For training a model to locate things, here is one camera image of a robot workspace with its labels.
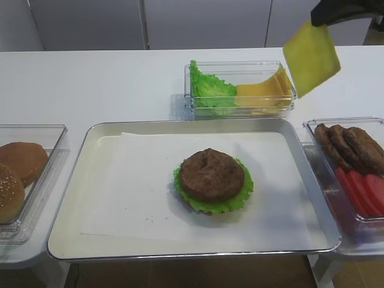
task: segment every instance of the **tomato slice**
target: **tomato slice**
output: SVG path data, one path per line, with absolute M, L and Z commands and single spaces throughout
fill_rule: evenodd
M 376 175 L 368 174 L 365 177 L 364 184 L 375 205 L 384 212 L 384 179 Z
M 347 175 L 342 168 L 336 170 L 337 178 L 340 181 L 340 184 L 344 191 L 346 192 L 349 200 L 351 201 L 353 207 L 355 207 L 357 213 L 360 216 L 368 217 L 368 213 L 365 211 L 364 207 L 361 205 L 355 191 L 353 190 L 351 184 L 348 182 Z
M 347 179 L 351 184 L 359 202 L 370 217 L 381 217 L 383 213 L 376 207 L 368 191 L 364 188 L 364 176 L 357 171 L 351 171 L 347 174 Z

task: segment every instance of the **white cabinet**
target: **white cabinet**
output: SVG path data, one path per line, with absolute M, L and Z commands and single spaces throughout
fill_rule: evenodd
M 150 49 L 264 47 L 271 0 L 145 0 Z
M 145 47 L 139 0 L 29 1 L 47 50 Z
M 319 0 L 273 0 L 266 47 L 281 47 L 311 17 Z M 329 30 L 338 46 L 362 45 L 371 19 L 331 25 Z
M 0 0 L 0 52 L 43 50 L 26 0 Z

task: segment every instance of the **burger patty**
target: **burger patty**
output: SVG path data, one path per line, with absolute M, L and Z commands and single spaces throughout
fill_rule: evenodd
M 316 140 L 320 143 L 325 155 L 327 155 L 335 165 L 341 167 L 346 172 L 351 171 L 353 167 L 344 160 L 329 140 L 328 130 L 329 128 L 324 124 L 319 124 L 314 130 Z
M 340 125 L 334 125 L 328 130 L 328 136 L 331 143 L 335 146 L 339 154 L 345 159 L 347 163 L 363 174 L 368 174 L 371 169 L 359 158 L 359 155 L 353 150 L 351 146 L 344 139 L 344 130 Z
M 184 191 L 206 203 L 232 198 L 244 185 L 242 167 L 231 156 L 211 148 L 186 159 L 179 176 Z
M 384 150 L 367 132 L 351 127 L 344 131 L 344 138 L 373 173 L 384 174 Z

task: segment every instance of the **white table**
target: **white table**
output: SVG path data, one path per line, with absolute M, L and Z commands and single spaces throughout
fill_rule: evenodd
M 296 101 L 288 117 L 298 129 L 313 118 L 384 116 L 384 46 L 337 50 L 341 71 Z M 20 246 L 1 246 L 0 268 L 24 268 L 45 257 L 50 226 L 89 127 L 109 121 L 185 119 L 184 65 L 191 59 L 280 60 L 286 66 L 280 48 L 0 53 L 0 123 L 65 124 L 71 149 L 32 236 Z M 353 259 L 381 255 L 384 242 L 360 244 Z

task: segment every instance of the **clear plastic container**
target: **clear plastic container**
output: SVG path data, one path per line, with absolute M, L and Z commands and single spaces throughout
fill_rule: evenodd
M 282 65 L 279 61 L 198 62 L 197 67 L 203 74 L 214 74 L 236 86 L 262 83 L 271 78 Z M 282 118 L 293 110 L 293 101 L 297 98 L 289 79 L 287 95 L 235 96 L 235 101 L 234 97 L 197 97 L 191 87 L 189 65 L 185 66 L 184 72 L 185 111 L 188 115 L 193 115 L 194 119 Z
M 365 218 L 357 213 L 336 176 L 336 166 L 328 160 L 320 144 L 314 138 L 314 129 L 319 124 L 327 127 L 339 124 L 344 128 L 364 129 L 377 143 L 384 146 L 384 120 L 375 117 L 316 119 L 303 124 L 307 135 L 303 141 L 304 151 L 323 188 L 328 205 L 339 225 L 349 235 L 384 235 L 384 217 Z
M 40 144 L 48 161 L 40 176 L 25 187 L 25 201 L 15 218 L 0 224 L 0 244 L 22 244 L 30 237 L 68 153 L 63 125 L 0 125 L 0 146 L 11 142 Z

